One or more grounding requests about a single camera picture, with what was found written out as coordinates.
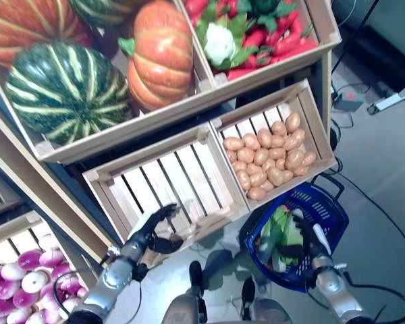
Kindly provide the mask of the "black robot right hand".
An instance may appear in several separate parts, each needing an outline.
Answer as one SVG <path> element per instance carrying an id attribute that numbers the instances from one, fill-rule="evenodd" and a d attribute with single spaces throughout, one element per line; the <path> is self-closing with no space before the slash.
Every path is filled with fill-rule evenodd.
<path id="1" fill-rule="evenodd" d="M 298 231 L 302 238 L 302 243 L 293 244 L 281 241 L 276 244 L 276 247 L 279 253 L 285 257 L 302 259 L 309 253 L 312 245 L 315 243 L 316 236 L 310 223 L 299 215 L 292 214 L 292 222 L 294 229 Z"/>

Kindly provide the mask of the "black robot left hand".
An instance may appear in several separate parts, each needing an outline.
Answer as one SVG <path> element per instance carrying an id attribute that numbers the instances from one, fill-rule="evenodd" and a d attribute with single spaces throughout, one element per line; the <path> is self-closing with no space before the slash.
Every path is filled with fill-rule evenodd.
<path id="1" fill-rule="evenodd" d="M 176 203 L 161 207 L 158 211 L 149 216 L 146 223 L 138 231 L 131 235 L 130 241 L 137 242 L 143 252 L 147 248 L 160 254 L 171 254 L 178 251 L 184 243 L 183 239 L 166 239 L 159 237 L 155 232 L 158 223 L 172 216 L 177 209 L 178 206 Z"/>

